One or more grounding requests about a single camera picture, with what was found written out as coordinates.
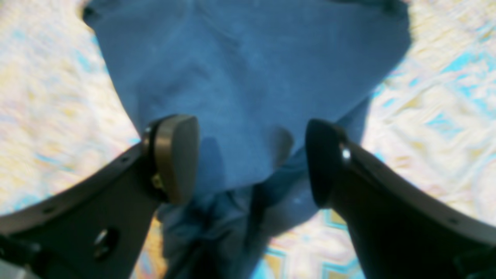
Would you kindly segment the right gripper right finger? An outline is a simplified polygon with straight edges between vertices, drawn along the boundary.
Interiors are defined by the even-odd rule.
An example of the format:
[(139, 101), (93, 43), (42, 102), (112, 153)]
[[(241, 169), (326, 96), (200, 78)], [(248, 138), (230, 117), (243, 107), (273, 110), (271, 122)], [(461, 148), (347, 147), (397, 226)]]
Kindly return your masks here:
[(332, 122), (305, 152), (316, 205), (347, 224), (367, 279), (494, 279), (496, 230), (427, 195)]

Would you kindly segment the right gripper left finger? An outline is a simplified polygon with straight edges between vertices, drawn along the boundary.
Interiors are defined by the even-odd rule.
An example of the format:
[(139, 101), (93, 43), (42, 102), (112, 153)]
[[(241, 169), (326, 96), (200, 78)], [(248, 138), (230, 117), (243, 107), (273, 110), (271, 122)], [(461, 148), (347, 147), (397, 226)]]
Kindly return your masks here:
[(196, 117), (159, 119), (83, 182), (3, 215), (1, 278), (130, 278), (159, 205), (191, 199), (199, 144)]

